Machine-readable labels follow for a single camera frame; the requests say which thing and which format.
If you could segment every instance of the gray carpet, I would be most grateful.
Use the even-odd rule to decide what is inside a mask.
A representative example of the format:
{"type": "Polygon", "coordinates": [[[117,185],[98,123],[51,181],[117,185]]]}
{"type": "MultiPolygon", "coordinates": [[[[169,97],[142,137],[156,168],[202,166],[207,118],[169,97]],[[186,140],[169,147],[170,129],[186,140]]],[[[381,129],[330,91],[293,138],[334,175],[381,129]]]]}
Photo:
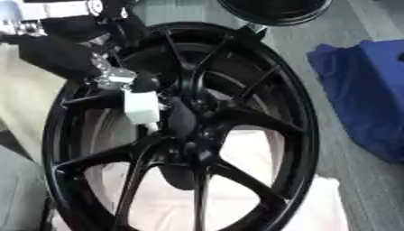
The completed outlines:
{"type": "MultiPolygon", "coordinates": [[[[137,11],[147,24],[173,21],[205,21],[229,27],[243,24],[215,0],[146,0],[138,5],[137,11]]],[[[401,179],[404,166],[382,162],[352,143],[308,65],[306,53],[319,43],[352,46],[367,39],[402,39],[403,22],[401,0],[335,0],[329,11],[317,20],[299,26],[270,28],[265,38],[265,43],[278,51],[300,75],[313,98],[322,137],[318,172],[340,180],[352,231],[404,230],[401,179]]]]}

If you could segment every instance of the wheel spoke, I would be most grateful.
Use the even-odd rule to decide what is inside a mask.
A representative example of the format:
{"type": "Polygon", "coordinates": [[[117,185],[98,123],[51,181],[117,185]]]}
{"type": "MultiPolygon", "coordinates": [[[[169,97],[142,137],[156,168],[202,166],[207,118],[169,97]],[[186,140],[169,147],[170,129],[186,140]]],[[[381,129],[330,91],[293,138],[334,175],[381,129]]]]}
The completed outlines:
{"type": "Polygon", "coordinates": [[[170,147],[177,144],[178,140],[175,138],[154,133],[133,145],[133,159],[118,202],[113,231],[127,225],[130,207],[146,172],[154,166],[161,165],[161,158],[164,158],[170,147]]]}
{"type": "Polygon", "coordinates": [[[171,38],[170,31],[164,31],[164,36],[166,38],[166,41],[168,43],[168,47],[170,50],[170,53],[172,57],[176,60],[179,69],[184,69],[185,65],[185,59],[184,57],[179,53],[179,50],[177,49],[177,46],[175,45],[174,41],[171,38]]]}
{"type": "Polygon", "coordinates": [[[132,148],[133,144],[130,143],[106,151],[88,154],[68,162],[63,162],[57,165],[55,168],[57,171],[63,172],[84,171],[89,167],[100,164],[108,164],[112,162],[128,162],[131,160],[130,152],[132,148]]]}
{"type": "Polygon", "coordinates": [[[262,77],[260,77],[257,81],[255,81],[251,86],[244,89],[240,96],[235,97],[235,100],[240,100],[242,104],[245,104],[254,94],[255,92],[262,87],[262,83],[272,76],[273,73],[278,71],[280,66],[273,66],[270,70],[265,72],[262,77]]]}
{"type": "Polygon", "coordinates": [[[285,200],[277,195],[273,190],[256,180],[250,174],[238,169],[231,163],[222,159],[217,159],[212,164],[212,172],[222,177],[228,178],[234,182],[240,183],[255,192],[261,199],[262,203],[272,208],[283,208],[285,206],[285,200]]]}
{"type": "Polygon", "coordinates": [[[204,72],[212,60],[214,60],[214,58],[225,48],[227,42],[228,40],[224,38],[218,45],[216,45],[212,51],[207,54],[207,56],[195,67],[193,75],[199,76],[202,72],[204,72]]]}
{"type": "Polygon", "coordinates": [[[137,163],[130,164],[115,212],[113,231],[121,230],[121,226],[128,224],[129,212],[134,196],[149,168],[148,160],[139,160],[137,163]]]}
{"type": "Polygon", "coordinates": [[[285,136],[301,136],[304,131],[287,121],[279,120],[271,115],[253,109],[227,108],[218,111],[207,121],[206,127],[211,127],[219,133],[220,138],[225,139],[227,133],[238,125],[254,125],[275,130],[285,136]]]}
{"type": "Polygon", "coordinates": [[[195,171],[195,231],[205,231],[205,214],[207,206],[207,189],[210,174],[207,168],[195,171]]]}
{"type": "Polygon", "coordinates": [[[120,108],[124,106],[124,95],[122,92],[114,92],[107,95],[82,97],[66,100],[62,105],[73,110],[120,108]]]}

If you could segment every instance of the black wheel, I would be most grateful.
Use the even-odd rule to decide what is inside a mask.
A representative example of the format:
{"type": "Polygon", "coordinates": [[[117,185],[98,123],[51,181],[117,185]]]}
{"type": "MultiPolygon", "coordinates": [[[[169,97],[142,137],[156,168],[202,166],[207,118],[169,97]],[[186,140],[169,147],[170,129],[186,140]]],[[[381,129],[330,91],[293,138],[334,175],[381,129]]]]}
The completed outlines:
{"type": "Polygon", "coordinates": [[[139,126],[137,140],[88,154],[89,133],[98,136],[102,124],[123,113],[123,96],[68,82],[43,137],[46,180],[58,211],[73,230],[137,230],[128,225],[129,207],[146,172],[159,167],[172,186],[195,191],[194,230],[205,230],[207,185],[214,175],[244,185],[260,199],[245,217],[221,230],[281,230],[317,166],[317,119],[298,77],[274,51],[234,30],[206,23],[167,23],[151,30],[139,47],[118,55],[126,68],[158,83],[160,100],[169,108],[161,111],[160,130],[147,134],[139,126]],[[89,132],[88,124],[95,122],[101,126],[89,132]],[[284,137],[270,186],[219,155],[228,133],[246,125],[284,137]],[[89,167],[113,162],[129,163],[115,214],[103,206],[85,174],[89,167]]]}
{"type": "Polygon", "coordinates": [[[285,26],[306,23],[321,15],[332,0],[217,0],[227,11],[251,23],[285,26]]]}

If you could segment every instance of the rim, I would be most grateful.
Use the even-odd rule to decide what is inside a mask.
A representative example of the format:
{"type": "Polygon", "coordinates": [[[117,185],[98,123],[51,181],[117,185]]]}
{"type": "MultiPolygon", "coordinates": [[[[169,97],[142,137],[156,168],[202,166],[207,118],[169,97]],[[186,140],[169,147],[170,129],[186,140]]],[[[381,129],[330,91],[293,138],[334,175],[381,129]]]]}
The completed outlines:
{"type": "MultiPolygon", "coordinates": [[[[274,25],[274,26],[289,26],[295,24],[306,23],[308,21],[316,19],[322,13],[328,9],[332,0],[324,0],[321,5],[316,7],[302,9],[301,11],[285,12],[284,14],[276,15],[274,12],[268,11],[253,13],[256,10],[245,10],[246,5],[241,7],[240,5],[233,5],[229,0],[218,0],[218,2],[231,14],[242,18],[251,23],[274,25]]],[[[262,7],[271,7],[263,3],[262,7]]]]}
{"type": "Polygon", "coordinates": [[[195,183],[194,230],[205,230],[207,185],[213,175],[244,185],[260,199],[245,217],[221,230],[281,230],[307,193],[318,158],[316,115],[297,76],[258,40],[234,36],[236,31],[225,27],[167,23],[151,30],[150,38],[138,48],[119,56],[127,68],[154,74],[160,83],[161,100],[179,97],[197,123],[190,130],[176,130],[177,125],[170,124],[170,113],[162,113],[159,132],[143,134],[138,141],[103,152],[81,154],[86,111],[119,110],[123,97],[119,92],[105,93],[67,83],[54,102],[43,137],[46,180],[58,211],[73,230],[137,230],[128,225],[127,215],[147,170],[156,166],[185,167],[192,170],[195,183]],[[233,77],[238,84],[226,80],[233,77]],[[273,86],[281,93],[288,120],[253,108],[256,100],[250,99],[268,102],[268,87],[273,86]],[[207,88],[231,99],[218,100],[207,88]],[[284,156],[271,187],[220,158],[226,136],[237,125],[259,126],[285,137],[284,156]],[[130,163],[115,215],[102,206],[84,176],[87,167],[111,162],[130,163]]]}

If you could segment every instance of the bolt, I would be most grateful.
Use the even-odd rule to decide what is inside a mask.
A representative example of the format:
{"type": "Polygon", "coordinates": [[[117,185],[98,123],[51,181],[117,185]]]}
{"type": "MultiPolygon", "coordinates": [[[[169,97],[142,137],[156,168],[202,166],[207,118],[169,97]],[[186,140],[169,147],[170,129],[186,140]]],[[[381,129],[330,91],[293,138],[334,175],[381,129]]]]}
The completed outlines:
{"type": "Polygon", "coordinates": [[[127,17],[128,17],[128,13],[126,12],[126,9],[125,9],[125,8],[122,9],[121,16],[122,16],[123,18],[127,18],[127,17]]]}
{"type": "Polygon", "coordinates": [[[206,129],[202,135],[209,140],[215,139],[215,133],[211,129],[206,129]]]}

